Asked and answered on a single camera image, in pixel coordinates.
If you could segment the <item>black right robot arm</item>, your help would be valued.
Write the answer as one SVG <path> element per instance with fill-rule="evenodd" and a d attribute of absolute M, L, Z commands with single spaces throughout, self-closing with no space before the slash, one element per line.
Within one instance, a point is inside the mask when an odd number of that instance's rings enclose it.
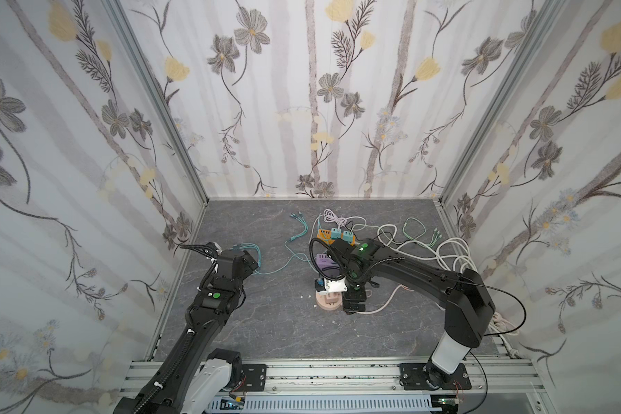
<path fill-rule="evenodd" d="M 365 284 L 374 277 L 406 286 L 441 306 L 444 332 L 421 368 L 420 386 L 438 390 L 458 383 L 455 375 L 464 367 L 463 359 L 481 346 L 496 311 L 477 272 L 466 269 L 457 273 L 431 267 L 374 239 L 359 245 L 333 241 L 326 253 L 335 264 L 328 268 L 329 277 L 342 280 L 347 286 L 343 292 L 343 310 L 348 314 L 366 310 Z"/>

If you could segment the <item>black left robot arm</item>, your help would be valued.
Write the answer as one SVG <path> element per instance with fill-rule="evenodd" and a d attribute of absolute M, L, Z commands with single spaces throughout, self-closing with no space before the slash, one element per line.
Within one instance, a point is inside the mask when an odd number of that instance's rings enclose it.
<path fill-rule="evenodd" d="M 215 243 L 183 244 L 210 260 L 185 327 L 166 360 L 134 398 L 121 398 L 115 413 L 204 413 L 215 396 L 243 384 L 241 355 L 208 352 L 229 317 L 245 301 L 243 284 L 259 267 L 245 250 L 223 250 Z"/>

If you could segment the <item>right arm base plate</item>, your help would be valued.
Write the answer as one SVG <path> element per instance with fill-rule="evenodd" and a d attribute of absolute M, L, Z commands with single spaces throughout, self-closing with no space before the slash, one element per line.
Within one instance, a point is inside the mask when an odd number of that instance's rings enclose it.
<path fill-rule="evenodd" d="M 466 391 L 472 384 L 464 364 L 460 363 L 453 374 L 446 374 L 431 363 L 402 363 L 400 385 L 405 391 Z"/>

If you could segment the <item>pink round power strip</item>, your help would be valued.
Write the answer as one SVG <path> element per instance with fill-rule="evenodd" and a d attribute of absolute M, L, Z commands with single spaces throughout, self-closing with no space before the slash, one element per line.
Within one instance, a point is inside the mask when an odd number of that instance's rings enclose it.
<path fill-rule="evenodd" d="M 343 307 L 343 295 L 341 293 L 320 293 L 315 294 L 316 305 L 327 312 L 334 312 Z"/>

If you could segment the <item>orange power strip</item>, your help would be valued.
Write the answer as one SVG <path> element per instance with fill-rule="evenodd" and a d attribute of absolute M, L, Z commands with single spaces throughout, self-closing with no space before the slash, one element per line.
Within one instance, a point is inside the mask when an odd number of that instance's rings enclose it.
<path fill-rule="evenodd" d="M 338 240 L 345 241 L 352 246 L 354 246 L 356 243 L 356 238 L 353 232 L 338 228 L 319 229 L 317 231 L 317 238 L 329 245 Z"/>

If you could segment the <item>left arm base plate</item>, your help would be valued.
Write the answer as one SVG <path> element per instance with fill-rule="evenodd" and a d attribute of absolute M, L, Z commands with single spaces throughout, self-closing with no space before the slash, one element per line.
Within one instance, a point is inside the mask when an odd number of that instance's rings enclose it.
<path fill-rule="evenodd" d="M 264 392 L 267 381 L 266 364 L 245 364 L 237 383 L 231 386 L 231 393 Z"/>

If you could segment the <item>purple power strip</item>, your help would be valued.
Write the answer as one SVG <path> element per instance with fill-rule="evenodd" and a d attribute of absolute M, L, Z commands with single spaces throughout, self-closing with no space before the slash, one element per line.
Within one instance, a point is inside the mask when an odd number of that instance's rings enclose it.
<path fill-rule="evenodd" d="M 326 254 L 316 254 L 316 263 L 317 266 L 322 270 L 324 275 L 329 276 L 330 278 L 339 278 L 341 276 L 341 269 L 338 267 L 336 262 L 332 260 Z"/>

